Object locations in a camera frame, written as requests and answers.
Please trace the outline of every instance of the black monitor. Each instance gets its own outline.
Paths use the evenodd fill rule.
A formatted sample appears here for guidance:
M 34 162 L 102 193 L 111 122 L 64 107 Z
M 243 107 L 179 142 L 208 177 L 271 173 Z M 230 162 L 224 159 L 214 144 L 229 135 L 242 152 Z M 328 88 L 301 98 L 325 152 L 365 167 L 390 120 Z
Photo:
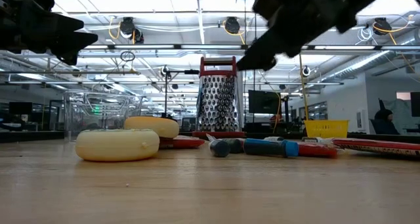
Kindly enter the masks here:
M 32 113 L 32 102 L 9 102 L 9 114 L 27 115 Z
M 411 97 L 411 116 L 420 117 L 420 92 L 412 92 Z
M 279 110 L 279 103 L 281 103 L 277 93 L 249 90 L 248 94 L 249 113 L 277 114 L 277 111 Z M 278 114 L 282 114 L 281 105 Z

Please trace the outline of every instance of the table surface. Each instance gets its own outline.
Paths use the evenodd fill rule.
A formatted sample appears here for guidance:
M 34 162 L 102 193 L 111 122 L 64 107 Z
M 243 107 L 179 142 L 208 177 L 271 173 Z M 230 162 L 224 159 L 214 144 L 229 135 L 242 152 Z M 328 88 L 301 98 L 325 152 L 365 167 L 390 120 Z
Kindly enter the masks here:
M 420 162 L 368 153 L 214 158 L 203 146 L 98 163 L 63 141 L 0 145 L 4 224 L 418 224 L 419 185 Z

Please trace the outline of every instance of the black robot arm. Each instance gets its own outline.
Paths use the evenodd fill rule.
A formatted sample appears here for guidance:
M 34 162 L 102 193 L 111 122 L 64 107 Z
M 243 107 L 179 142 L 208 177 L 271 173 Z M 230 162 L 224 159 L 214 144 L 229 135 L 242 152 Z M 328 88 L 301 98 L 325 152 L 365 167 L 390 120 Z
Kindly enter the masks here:
M 268 20 L 265 32 L 237 63 L 238 70 L 269 70 L 276 54 L 294 57 L 301 47 L 332 27 L 344 33 L 357 12 L 374 0 L 255 0 L 253 10 Z
M 76 32 L 84 23 L 52 13 L 53 6 L 54 0 L 0 0 L 0 49 L 13 53 L 50 50 L 62 62 L 76 65 L 78 52 L 98 36 Z

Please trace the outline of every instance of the yellow cheese wheel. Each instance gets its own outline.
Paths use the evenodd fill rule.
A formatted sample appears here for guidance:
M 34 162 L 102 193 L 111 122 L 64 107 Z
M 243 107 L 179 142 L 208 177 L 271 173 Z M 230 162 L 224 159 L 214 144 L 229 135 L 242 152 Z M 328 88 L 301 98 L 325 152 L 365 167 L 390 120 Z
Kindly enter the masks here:
M 159 150 L 159 136 L 150 129 L 83 131 L 77 136 L 75 149 L 79 157 L 90 161 L 141 160 Z
M 176 121 L 148 116 L 133 116 L 127 118 L 125 129 L 152 129 L 163 138 L 175 138 L 179 134 L 179 125 Z

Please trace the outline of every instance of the red tray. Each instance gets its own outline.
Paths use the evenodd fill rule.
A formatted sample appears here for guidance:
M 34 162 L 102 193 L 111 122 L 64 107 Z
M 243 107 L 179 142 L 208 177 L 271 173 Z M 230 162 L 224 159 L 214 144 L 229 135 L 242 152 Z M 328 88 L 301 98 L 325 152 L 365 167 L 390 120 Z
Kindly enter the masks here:
M 299 145 L 299 156 L 306 157 L 337 157 L 337 149 L 329 148 L 320 143 L 297 142 Z
M 178 135 L 174 139 L 160 138 L 159 148 L 197 148 L 203 143 L 202 139 Z
M 420 157 L 420 145 L 368 139 L 333 139 L 334 145 L 352 150 Z

